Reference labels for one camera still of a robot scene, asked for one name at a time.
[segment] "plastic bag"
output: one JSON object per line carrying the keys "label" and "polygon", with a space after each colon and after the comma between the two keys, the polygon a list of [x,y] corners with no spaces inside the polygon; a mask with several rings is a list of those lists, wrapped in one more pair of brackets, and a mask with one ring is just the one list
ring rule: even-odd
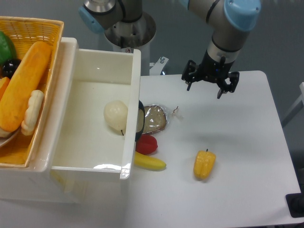
{"label": "plastic bag", "polygon": [[[176,110],[170,110],[162,104],[148,104],[144,106],[145,110],[145,126],[143,134],[154,134],[166,129],[171,118],[176,115]],[[138,113],[137,130],[142,128],[143,113]]]}

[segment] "toy banana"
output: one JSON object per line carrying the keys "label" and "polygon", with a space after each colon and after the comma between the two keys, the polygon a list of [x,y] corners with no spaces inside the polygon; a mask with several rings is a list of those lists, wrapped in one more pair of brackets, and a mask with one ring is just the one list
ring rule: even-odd
{"label": "toy banana", "polygon": [[163,170],[167,166],[166,163],[160,159],[143,155],[136,151],[135,151],[134,164],[144,169],[155,170],[155,171]]}

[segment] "bread slice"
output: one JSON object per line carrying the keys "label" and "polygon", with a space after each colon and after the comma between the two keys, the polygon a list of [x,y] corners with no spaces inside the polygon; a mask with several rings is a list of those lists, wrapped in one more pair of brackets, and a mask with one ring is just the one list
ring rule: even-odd
{"label": "bread slice", "polygon": [[[167,115],[164,110],[158,105],[149,105],[144,107],[145,110],[145,125],[143,133],[156,133],[165,129],[167,125]],[[143,123],[143,113],[139,111],[138,128],[140,131]]]}

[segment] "red bell pepper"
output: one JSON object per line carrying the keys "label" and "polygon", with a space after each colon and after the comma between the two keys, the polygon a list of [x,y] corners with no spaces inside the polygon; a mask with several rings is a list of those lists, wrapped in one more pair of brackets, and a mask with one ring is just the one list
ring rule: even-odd
{"label": "red bell pepper", "polygon": [[138,153],[147,155],[156,151],[157,147],[158,147],[157,140],[153,136],[148,134],[143,134],[136,142],[135,150]]}

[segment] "wicker basket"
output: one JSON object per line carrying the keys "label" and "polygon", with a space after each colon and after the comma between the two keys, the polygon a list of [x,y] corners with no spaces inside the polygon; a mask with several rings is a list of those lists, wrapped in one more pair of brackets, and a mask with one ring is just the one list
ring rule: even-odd
{"label": "wicker basket", "polygon": [[25,168],[29,166],[32,154],[42,135],[50,96],[53,90],[53,72],[61,41],[64,23],[57,20],[16,18],[0,16],[0,30],[15,45],[17,58],[22,59],[36,41],[44,41],[52,47],[48,67],[39,83],[38,89],[44,92],[44,101],[40,110],[33,136],[24,136],[20,132],[8,144],[0,148],[0,167]]}

